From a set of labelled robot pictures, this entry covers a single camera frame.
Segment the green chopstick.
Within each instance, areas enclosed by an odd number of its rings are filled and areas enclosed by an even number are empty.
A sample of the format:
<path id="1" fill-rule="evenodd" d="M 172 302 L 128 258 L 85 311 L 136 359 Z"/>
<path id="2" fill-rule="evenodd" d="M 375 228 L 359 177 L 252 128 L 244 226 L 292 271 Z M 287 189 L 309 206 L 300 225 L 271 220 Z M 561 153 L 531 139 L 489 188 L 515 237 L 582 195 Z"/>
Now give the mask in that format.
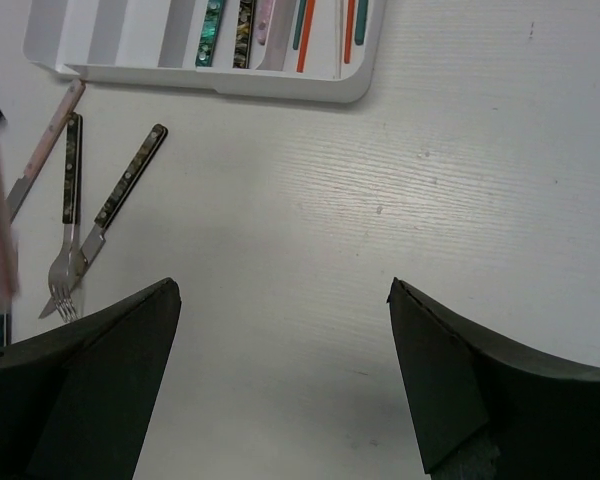
<path id="1" fill-rule="evenodd" d="M 298 50 L 300 47 L 306 6 L 307 6 L 307 0 L 299 0 L 298 1 L 296 20 L 295 20 L 295 29 L 294 29 L 294 36 L 293 36 L 293 43 L 292 43 L 292 48 L 294 50 Z"/>
<path id="2" fill-rule="evenodd" d="M 363 45 L 365 41 L 368 4 L 368 0 L 359 0 L 357 4 L 356 24 L 354 33 L 354 42 L 356 45 Z"/>

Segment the pink handled spoon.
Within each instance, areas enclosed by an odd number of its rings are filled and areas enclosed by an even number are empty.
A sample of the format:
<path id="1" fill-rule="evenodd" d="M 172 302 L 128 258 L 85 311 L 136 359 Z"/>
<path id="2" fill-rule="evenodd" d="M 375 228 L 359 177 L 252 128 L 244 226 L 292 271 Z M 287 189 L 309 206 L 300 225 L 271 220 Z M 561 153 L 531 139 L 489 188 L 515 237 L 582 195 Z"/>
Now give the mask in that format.
<path id="1" fill-rule="evenodd" d="M 257 0 L 254 21 L 254 35 L 260 45 L 265 45 L 275 0 Z"/>

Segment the dark handled spoon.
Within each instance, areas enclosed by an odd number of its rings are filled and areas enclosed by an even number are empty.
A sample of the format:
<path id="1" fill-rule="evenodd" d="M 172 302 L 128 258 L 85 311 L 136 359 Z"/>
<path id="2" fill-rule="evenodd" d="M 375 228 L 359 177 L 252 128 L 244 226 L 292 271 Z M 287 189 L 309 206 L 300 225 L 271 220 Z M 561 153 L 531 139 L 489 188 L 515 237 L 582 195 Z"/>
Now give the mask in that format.
<path id="1" fill-rule="evenodd" d="M 233 67 L 247 69 L 253 34 L 255 0 L 240 0 L 235 32 Z"/>

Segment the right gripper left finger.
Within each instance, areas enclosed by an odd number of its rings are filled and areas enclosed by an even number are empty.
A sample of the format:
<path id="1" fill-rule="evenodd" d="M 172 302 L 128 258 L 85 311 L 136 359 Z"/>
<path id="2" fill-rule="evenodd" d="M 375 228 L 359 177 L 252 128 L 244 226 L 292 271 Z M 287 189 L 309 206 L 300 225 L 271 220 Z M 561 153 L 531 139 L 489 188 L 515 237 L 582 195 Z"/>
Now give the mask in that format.
<path id="1" fill-rule="evenodd" d="M 130 479 L 181 311 L 165 278 L 0 348 L 0 479 Z"/>

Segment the green handled spoon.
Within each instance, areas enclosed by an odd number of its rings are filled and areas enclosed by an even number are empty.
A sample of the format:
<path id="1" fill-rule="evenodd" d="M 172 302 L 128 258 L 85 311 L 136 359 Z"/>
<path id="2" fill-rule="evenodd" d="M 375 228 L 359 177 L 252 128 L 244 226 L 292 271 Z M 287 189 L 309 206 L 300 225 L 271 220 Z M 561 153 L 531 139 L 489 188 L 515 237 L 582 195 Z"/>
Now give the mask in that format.
<path id="1" fill-rule="evenodd" d="M 199 36 L 195 65 L 210 67 L 221 27 L 225 0 L 208 0 Z"/>

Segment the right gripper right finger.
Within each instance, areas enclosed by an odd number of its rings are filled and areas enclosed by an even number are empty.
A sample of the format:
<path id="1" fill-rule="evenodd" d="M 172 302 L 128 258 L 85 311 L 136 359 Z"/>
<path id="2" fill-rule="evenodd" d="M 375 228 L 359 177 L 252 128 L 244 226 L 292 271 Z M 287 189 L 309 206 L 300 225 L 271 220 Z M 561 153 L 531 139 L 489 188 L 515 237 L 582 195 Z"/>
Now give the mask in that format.
<path id="1" fill-rule="evenodd" d="M 433 479 L 600 479 L 600 368 L 487 329 L 403 280 L 387 299 Z"/>

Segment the orange chopstick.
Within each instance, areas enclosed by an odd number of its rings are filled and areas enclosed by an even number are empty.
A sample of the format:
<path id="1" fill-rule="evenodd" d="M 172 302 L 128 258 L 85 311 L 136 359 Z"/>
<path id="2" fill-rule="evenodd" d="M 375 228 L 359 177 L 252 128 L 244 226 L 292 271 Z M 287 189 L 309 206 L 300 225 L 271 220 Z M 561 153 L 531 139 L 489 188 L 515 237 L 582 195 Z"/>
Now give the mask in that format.
<path id="1" fill-rule="evenodd" d="M 299 54 L 296 65 L 296 72 L 303 73 L 305 70 L 306 57 L 308 53 L 309 39 L 312 28 L 312 20 L 315 10 L 315 0 L 307 0 L 304 12 L 302 35 L 299 46 Z"/>
<path id="2" fill-rule="evenodd" d="M 343 62 L 345 64 L 349 64 L 351 61 L 351 48 L 352 48 L 352 40 L 353 40 L 355 5 L 356 5 L 355 0 L 347 1 L 344 53 L 343 53 Z"/>

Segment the dark handled fork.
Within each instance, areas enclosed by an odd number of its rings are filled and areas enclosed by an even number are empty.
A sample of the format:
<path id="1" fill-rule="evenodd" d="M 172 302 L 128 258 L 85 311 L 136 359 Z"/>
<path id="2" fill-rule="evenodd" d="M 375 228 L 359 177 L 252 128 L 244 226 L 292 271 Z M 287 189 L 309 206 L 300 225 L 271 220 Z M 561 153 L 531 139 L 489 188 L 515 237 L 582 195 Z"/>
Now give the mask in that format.
<path id="1" fill-rule="evenodd" d="M 48 273 L 48 287 L 53 306 L 68 323 L 78 318 L 71 298 L 71 282 L 77 278 L 80 250 L 81 178 L 83 118 L 71 113 L 66 127 L 63 180 L 63 238 L 58 255 Z"/>

